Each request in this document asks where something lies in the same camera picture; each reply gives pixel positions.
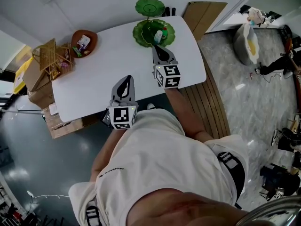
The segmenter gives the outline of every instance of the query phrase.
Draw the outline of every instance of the cardboard box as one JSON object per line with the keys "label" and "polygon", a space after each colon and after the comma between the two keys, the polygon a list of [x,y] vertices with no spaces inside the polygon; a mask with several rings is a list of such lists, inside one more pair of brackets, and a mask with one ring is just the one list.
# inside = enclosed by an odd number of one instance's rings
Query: cardboard box
{"label": "cardboard box", "polygon": [[75,132],[98,121],[96,115],[89,115],[74,121],[62,122],[58,113],[50,115],[49,107],[45,108],[43,112],[47,127],[53,139]]}
{"label": "cardboard box", "polygon": [[227,5],[226,2],[189,2],[184,20],[196,40],[200,40]]}
{"label": "cardboard box", "polygon": [[25,82],[27,89],[30,92],[33,92],[39,85],[40,81],[43,79],[45,75],[45,71],[40,72],[40,65],[34,59],[30,65],[28,66],[27,70],[23,75],[23,81]]}
{"label": "cardboard box", "polygon": [[34,92],[28,90],[28,99],[41,109],[54,103],[54,95],[50,79],[45,75]]}

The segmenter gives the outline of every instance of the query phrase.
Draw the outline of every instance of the wooden basket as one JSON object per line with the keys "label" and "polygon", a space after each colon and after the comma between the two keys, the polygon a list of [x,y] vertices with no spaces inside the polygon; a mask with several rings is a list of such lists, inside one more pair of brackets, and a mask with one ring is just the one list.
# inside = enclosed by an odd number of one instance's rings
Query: wooden basket
{"label": "wooden basket", "polygon": [[56,46],[55,39],[52,39],[46,44],[36,47],[32,51],[32,57],[39,63],[40,71],[45,70],[49,74],[51,81],[72,71],[69,43]]}

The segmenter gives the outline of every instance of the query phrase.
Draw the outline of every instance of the gray floor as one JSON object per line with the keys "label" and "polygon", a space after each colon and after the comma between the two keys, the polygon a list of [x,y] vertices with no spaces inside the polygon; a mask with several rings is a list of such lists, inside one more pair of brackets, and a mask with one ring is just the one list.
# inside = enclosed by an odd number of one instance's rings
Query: gray floor
{"label": "gray floor", "polygon": [[[164,94],[139,101],[139,110],[146,109],[150,102],[173,113]],[[26,97],[18,98],[16,104],[19,109],[35,109]],[[34,196],[68,195],[73,184],[88,181],[94,158],[110,131],[99,122],[53,140],[42,116],[4,113],[0,120],[0,145],[9,148],[13,162],[0,171],[26,210],[34,209],[41,218],[46,214],[58,220],[64,217],[64,226],[77,225],[69,198],[41,197],[32,204],[27,190]]]}
{"label": "gray floor", "polygon": [[[262,61],[268,65],[283,51],[280,37],[276,30],[257,29],[256,33]],[[233,31],[213,33],[205,35],[199,44],[221,92],[231,133],[240,134],[249,145],[249,184],[239,203],[250,210],[264,202],[258,195],[259,168],[272,160],[280,159],[280,164],[288,164],[291,159],[291,154],[277,154],[269,144],[274,129],[285,126],[286,119],[296,110],[296,100],[292,78],[284,80],[277,76],[268,84],[253,74],[251,80],[249,73],[254,68],[236,59],[232,36]],[[141,101],[140,109],[148,102],[171,111],[165,95]],[[21,97],[17,103],[21,108],[27,106],[28,101]],[[35,196],[67,195],[71,185],[89,180],[93,160],[109,133],[108,128],[97,123],[53,140],[41,116],[5,113],[0,121],[0,142],[2,147],[9,148],[13,162],[0,170],[27,210],[31,206],[41,217],[46,214],[57,219],[64,217],[66,225],[75,225],[68,198],[39,198],[37,204],[30,204],[26,191]]]}
{"label": "gray floor", "polygon": [[[290,167],[292,153],[271,147],[276,128],[287,125],[297,110],[293,78],[285,80],[275,74],[255,74],[256,66],[245,66],[235,56],[232,38],[235,30],[204,35],[198,42],[212,71],[227,114],[231,134],[239,134],[248,144],[249,176],[246,192],[238,203],[252,210],[265,203],[259,196],[262,178],[259,170],[271,162]],[[268,66],[284,52],[276,29],[255,29],[260,46],[260,61]]]}

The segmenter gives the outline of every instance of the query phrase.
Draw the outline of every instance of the white sleeve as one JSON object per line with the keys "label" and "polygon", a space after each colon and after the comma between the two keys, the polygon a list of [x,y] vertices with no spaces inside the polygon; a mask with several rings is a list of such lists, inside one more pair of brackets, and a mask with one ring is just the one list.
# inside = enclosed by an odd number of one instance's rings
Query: white sleeve
{"label": "white sleeve", "polygon": [[96,196],[95,182],[74,184],[68,194],[79,225],[85,226],[87,204]]}
{"label": "white sleeve", "polygon": [[209,140],[204,143],[207,145],[217,156],[221,152],[229,152],[237,157],[245,170],[245,183],[248,178],[249,172],[249,156],[247,144],[239,135],[231,135],[217,140]]}

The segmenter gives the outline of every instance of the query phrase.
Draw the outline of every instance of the forearm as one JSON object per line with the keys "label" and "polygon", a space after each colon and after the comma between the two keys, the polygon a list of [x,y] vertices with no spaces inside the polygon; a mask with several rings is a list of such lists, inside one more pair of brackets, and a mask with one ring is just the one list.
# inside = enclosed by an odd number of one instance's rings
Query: forearm
{"label": "forearm", "polygon": [[126,130],[112,131],[93,162],[90,181],[96,181],[97,175],[109,164],[112,153],[125,132]]}
{"label": "forearm", "polygon": [[166,89],[165,92],[186,136],[196,139],[197,134],[205,133],[202,119],[193,112],[185,97],[177,89]]}
{"label": "forearm", "polygon": [[290,58],[290,60],[291,60],[291,62],[292,62],[292,64],[293,64],[293,66],[295,67],[295,69],[296,69],[297,71],[300,71],[300,70],[301,70],[301,67],[299,67],[299,66],[295,63],[295,61],[294,61],[292,58]]}

